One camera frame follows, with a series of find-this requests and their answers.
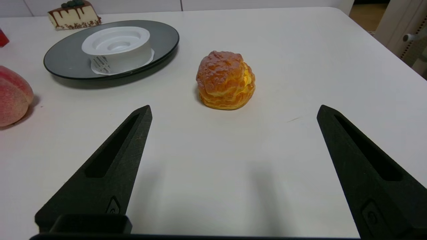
white plastic container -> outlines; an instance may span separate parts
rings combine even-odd
[[[113,75],[149,64],[154,57],[149,39],[150,32],[141,27],[112,27],[87,37],[82,50],[94,73]]]

scratch mark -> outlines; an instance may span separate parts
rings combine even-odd
[[[287,121],[287,123],[290,123],[290,122],[295,121],[295,120],[300,119],[300,118],[301,118],[301,117],[294,118],[294,119],[292,119],[292,120]]]

white cabinet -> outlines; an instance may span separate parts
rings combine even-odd
[[[0,0],[0,18],[31,16],[24,0]]]
[[[180,0],[89,0],[97,14],[181,11]],[[34,16],[61,7],[67,0],[25,0]]]
[[[349,14],[354,0],[182,0],[184,11],[292,7],[335,7]]]

red object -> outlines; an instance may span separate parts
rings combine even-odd
[[[0,29],[0,47],[4,47],[9,42],[6,35],[4,35],[3,31]]]

cake slice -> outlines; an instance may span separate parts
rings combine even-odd
[[[56,29],[76,29],[101,24],[92,4],[85,0],[63,3],[61,8],[49,11],[49,19]]]

